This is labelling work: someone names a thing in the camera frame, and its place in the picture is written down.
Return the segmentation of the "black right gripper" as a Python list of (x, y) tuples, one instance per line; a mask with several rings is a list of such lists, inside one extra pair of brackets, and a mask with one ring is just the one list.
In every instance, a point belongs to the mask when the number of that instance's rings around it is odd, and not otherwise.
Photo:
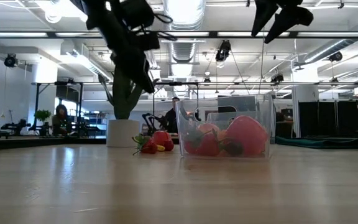
[(303, 0), (255, 0), (254, 2), (256, 11), (251, 32), (253, 37), (265, 27), (277, 11), (278, 6), (286, 7), (275, 15), (275, 21), (264, 40), (265, 44), (269, 44), (273, 39), (295, 25), (309, 26), (314, 19), (312, 12), (306, 8), (298, 7)]

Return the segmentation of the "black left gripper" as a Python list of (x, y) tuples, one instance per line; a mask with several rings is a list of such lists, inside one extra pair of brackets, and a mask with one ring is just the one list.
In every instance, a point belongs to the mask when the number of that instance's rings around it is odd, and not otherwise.
[(114, 63), (122, 74), (146, 93), (153, 93), (149, 62), (144, 53), (131, 42), (129, 31), (122, 21), (120, 1), (109, 1), (110, 10), (107, 9), (105, 0), (82, 0), (81, 3), (88, 17), (86, 28), (99, 30), (108, 48), (116, 54)]

